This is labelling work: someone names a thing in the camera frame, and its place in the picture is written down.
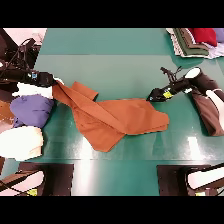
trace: green cloth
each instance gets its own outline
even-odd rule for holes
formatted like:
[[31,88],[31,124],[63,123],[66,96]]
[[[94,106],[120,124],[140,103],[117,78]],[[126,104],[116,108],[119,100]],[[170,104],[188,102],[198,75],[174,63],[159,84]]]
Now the green cloth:
[[209,52],[205,49],[193,49],[193,48],[188,48],[186,45],[183,37],[181,36],[179,28],[173,28],[173,31],[175,33],[175,36],[177,37],[177,41],[184,53],[185,56],[188,55],[205,55],[208,56]]

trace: table surface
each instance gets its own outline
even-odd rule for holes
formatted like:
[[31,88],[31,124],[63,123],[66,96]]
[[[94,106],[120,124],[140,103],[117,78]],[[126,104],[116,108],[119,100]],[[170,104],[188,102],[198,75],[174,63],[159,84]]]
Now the table surface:
[[[165,67],[181,77],[199,66],[224,89],[224,60],[180,58],[164,28],[49,28],[36,70],[74,81],[99,92],[97,101],[146,98],[164,87]],[[27,162],[74,163],[72,195],[159,195],[156,165],[223,162],[224,137],[210,137],[188,95],[180,93],[153,106],[169,115],[168,130],[125,136],[110,152],[93,150],[76,129],[69,107],[57,102],[43,128],[43,156]],[[6,160],[2,176],[16,171]]]

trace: purple cloth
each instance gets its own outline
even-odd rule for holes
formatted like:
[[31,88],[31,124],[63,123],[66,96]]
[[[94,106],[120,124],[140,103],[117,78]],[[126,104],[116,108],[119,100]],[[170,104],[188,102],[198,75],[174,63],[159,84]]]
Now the purple cloth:
[[213,28],[216,33],[216,40],[219,43],[224,42],[224,28]]
[[46,124],[54,101],[41,95],[21,96],[13,100],[10,110],[15,115],[14,128],[23,125],[43,128]]

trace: yellow label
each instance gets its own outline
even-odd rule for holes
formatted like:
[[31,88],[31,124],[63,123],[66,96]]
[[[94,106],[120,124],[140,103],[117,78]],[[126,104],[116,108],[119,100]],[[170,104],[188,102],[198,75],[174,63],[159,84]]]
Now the yellow label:
[[206,196],[205,192],[197,192],[195,193],[196,196]]
[[166,98],[170,98],[173,95],[169,91],[167,91],[167,92],[163,93],[163,96],[165,96]]
[[27,194],[30,194],[32,196],[37,196],[37,189],[31,189],[31,190],[27,191]]

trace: brown cloth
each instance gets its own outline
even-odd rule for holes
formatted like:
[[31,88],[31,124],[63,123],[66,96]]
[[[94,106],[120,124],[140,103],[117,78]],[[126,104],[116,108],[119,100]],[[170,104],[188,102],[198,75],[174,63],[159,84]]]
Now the brown cloth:
[[200,48],[200,49],[205,49],[207,51],[209,50],[208,47],[205,46],[204,44],[193,44],[192,39],[185,28],[177,28],[177,29],[180,30],[181,36],[183,37],[184,42],[189,48]]
[[13,127],[14,115],[10,111],[10,103],[0,101],[0,134]]
[[164,131],[168,115],[156,111],[145,99],[94,102],[94,90],[75,82],[71,88],[58,82],[53,97],[71,107],[77,129],[95,150],[108,152],[126,134]]
[[219,112],[212,100],[201,95],[197,90],[192,91],[192,97],[209,135],[223,136],[224,131],[219,122]]

